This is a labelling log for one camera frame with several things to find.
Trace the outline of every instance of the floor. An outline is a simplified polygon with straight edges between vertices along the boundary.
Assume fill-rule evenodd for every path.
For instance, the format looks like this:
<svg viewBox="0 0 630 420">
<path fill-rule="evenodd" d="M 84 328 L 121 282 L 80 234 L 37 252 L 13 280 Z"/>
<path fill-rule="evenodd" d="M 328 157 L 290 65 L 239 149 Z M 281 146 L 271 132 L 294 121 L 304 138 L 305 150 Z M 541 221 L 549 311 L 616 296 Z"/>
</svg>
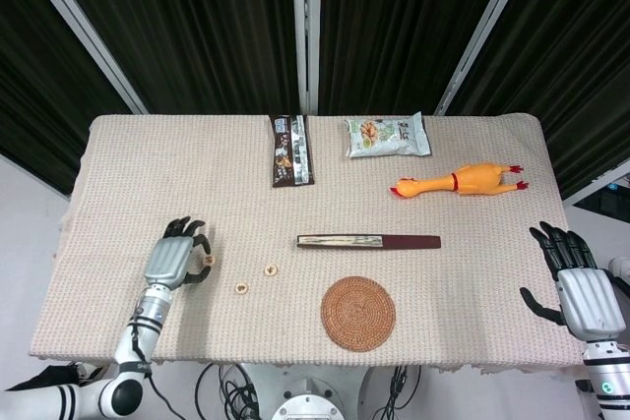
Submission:
<svg viewBox="0 0 630 420">
<path fill-rule="evenodd" d="M 59 236 L 59 221 L 68 201 L 6 160 L 0 159 L 0 270 L 5 303 L 0 309 L 0 389 L 37 374 L 48 361 L 28 356 L 29 344 L 51 273 L 51 257 Z M 569 209 L 571 226 L 591 243 L 598 262 L 630 255 L 625 235 L 630 225 L 585 210 Z M 203 366 L 191 362 L 155 368 L 158 388 L 187 419 L 199 418 L 192 398 Z M 370 378 L 360 418 L 371 418 L 387 399 L 391 370 L 378 369 Z M 407 398 L 413 383 L 401 394 Z M 207 418 L 224 418 L 218 399 L 217 374 L 211 371 L 202 385 L 202 410 Z M 435 369 L 422 372 L 418 392 L 398 413 L 406 419 L 595 419 L 584 413 L 573 380 L 558 374 L 508 371 L 483 375 L 466 367 L 456 373 Z M 133 419 L 174 418 L 150 391 Z"/>
</svg>

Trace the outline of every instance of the rubber chicken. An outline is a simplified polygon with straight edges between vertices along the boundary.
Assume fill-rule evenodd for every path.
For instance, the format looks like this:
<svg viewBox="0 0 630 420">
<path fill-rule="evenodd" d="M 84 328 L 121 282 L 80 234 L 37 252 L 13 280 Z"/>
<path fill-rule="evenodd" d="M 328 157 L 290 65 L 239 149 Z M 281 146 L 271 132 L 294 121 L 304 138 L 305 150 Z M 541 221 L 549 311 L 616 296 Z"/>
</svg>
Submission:
<svg viewBox="0 0 630 420">
<path fill-rule="evenodd" d="M 390 190 L 401 197 L 415 197 L 422 192 L 455 191 L 458 194 L 484 194 L 495 196 L 503 192 L 527 189 L 529 183 L 519 181 L 516 184 L 501 184 L 504 172 L 520 173 L 521 166 L 500 166 L 493 162 L 467 164 L 457 171 L 437 179 L 401 179 Z"/>
</svg>

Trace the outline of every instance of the table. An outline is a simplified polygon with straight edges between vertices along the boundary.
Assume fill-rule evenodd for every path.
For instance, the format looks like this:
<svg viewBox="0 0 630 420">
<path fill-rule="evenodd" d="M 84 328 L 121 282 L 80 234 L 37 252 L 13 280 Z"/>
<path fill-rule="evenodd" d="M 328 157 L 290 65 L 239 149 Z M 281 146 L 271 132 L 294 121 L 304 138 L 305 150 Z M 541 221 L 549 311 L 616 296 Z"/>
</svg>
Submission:
<svg viewBox="0 0 630 420">
<path fill-rule="evenodd" d="M 581 364 L 582 344 L 525 306 L 527 286 L 546 306 L 557 296 L 528 228 L 566 227 L 537 120 L 424 117 L 431 156 L 345 157 L 341 117 L 309 117 L 315 185 L 272 189 L 267 116 L 103 116 L 92 124 L 31 354 L 110 360 L 144 287 L 164 226 L 205 220 L 218 264 L 175 292 L 155 358 L 336 365 L 465 364 L 488 370 Z M 464 163 L 520 164 L 526 191 L 499 196 L 435 192 L 410 200 L 389 188 Z M 308 233 L 409 233 L 442 249 L 305 250 Z M 268 264 L 279 268 L 265 276 Z M 354 353 L 327 338 L 320 302 L 336 280 L 376 280 L 396 304 L 380 347 Z M 234 288 L 247 282 L 249 291 Z"/>
</svg>

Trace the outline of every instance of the woven coaster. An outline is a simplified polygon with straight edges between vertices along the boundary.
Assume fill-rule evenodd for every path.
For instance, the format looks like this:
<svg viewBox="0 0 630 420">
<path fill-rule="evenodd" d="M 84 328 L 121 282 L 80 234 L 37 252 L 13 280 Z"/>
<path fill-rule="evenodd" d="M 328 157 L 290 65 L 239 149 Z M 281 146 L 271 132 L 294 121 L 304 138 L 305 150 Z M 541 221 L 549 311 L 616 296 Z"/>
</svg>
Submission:
<svg viewBox="0 0 630 420">
<path fill-rule="evenodd" d="M 390 294 L 365 277 L 346 277 L 326 291 L 322 323 L 332 341 L 350 351 L 370 351 L 387 340 L 396 322 Z"/>
</svg>

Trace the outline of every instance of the robot finger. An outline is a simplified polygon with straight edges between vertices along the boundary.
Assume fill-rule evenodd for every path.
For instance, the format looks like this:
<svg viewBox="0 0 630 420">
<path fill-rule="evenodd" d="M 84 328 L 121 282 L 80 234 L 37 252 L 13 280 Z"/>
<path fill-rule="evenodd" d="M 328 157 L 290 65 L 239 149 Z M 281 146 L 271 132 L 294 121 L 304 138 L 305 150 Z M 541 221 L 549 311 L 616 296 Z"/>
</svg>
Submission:
<svg viewBox="0 0 630 420">
<path fill-rule="evenodd" d="M 210 242 L 206 235 L 197 235 L 193 237 L 193 247 L 202 245 L 207 255 L 210 255 Z"/>
<path fill-rule="evenodd" d="M 540 245 L 542 249 L 542 253 L 544 254 L 544 260 L 547 262 L 547 266 L 551 271 L 551 275 L 554 280 L 558 280 L 558 271 L 564 270 L 564 266 L 562 265 L 562 261 L 560 260 L 560 256 L 558 254 L 555 245 L 549 241 L 544 233 L 542 233 L 537 228 L 530 228 L 530 233 Z"/>
<path fill-rule="evenodd" d="M 573 231 L 569 231 L 568 235 L 578 247 L 579 253 L 584 261 L 585 267 L 593 268 L 594 270 L 596 270 L 598 268 L 598 265 L 596 264 L 595 259 L 593 258 L 593 253 L 591 253 L 591 248 L 589 248 L 589 245 L 587 245 L 587 242 L 584 241 L 584 239 L 580 235 L 578 235 L 577 233 L 574 233 Z"/>
<path fill-rule="evenodd" d="M 186 226 L 186 223 L 188 223 L 189 221 L 190 216 L 184 216 L 181 220 L 175 223 L 175 226 L 173 226 L 173 231 L 170 236 L 181 236 L 184 231 L 184 226 Z"/>
<path fill-rule="evenodd" d="M 562 231 L 560 228 L 556 228 L 555 226 L 551 226 L 545 221 L 540 223 L 540 228 L 542 228 L 547 235 L 549 235 L 549 240 L 555 246 L 560 262 L 563 268 L 578 268 L 578 262 L 573 261 L 573 255 L 569 250 L 569 245 L 567 244 L 567 234 Z"/>
<path fill-rule="evenodd" d="M 569 247 L 569 251 L 571 252 L 571 256 L 573 257 L 573 261 L 576 262 L 578 268 L 587 268 L 587 262 L 582 252 L 580 251 L 580 246 L 574 237 L 575 233 L 572 231 L 567 232 L 567 246 Z"/>
<path fill-rule="evenodd" d="M 200 226 L 204 226 L 206 224 L 203 220 L 194 220 L 190 222 L 188 228 L 184 230 L 183 236 L 193 236 L 195 234 L 195 230 Z"/>
<path fill-rule="evenodd" d="M 169 223 L 166 226 L 166 231 L 164 231 L 163 238 L 168 238 L 169 236 L 172 236 L 173 228 L 175 227 L 177 223 L 179 223 L 179 218 L 174 219 L 171 223 Z"/>
<path fill-rule="evenodd" d="M 210 274 L 210 269 L 211 268 L 209 266 L 206 266 L 198 274 L 186 272 L 186 276 L 184 277 L 182 284 L 198 284 L 203 282 L 204 279 L 208 277 L 208 274 Z"/>
<path fill-rule="evenodd" d="M 519 289 L 521 292 L 521 297 L 523 297 L 523 301 L 528 308 L 534 312 L 535 315 L 541 317 L 542 319 L 549 320 L 550 322 L 554 322 L 559 326 L 566 325 L 564 322 L 564 317 L 562 317 L 562 313 L 558 310 L 547 309 L 546 307 L 542 307 L 535 299 L 530 290 L 527 287 L 521 287 Z"/>
</svg>

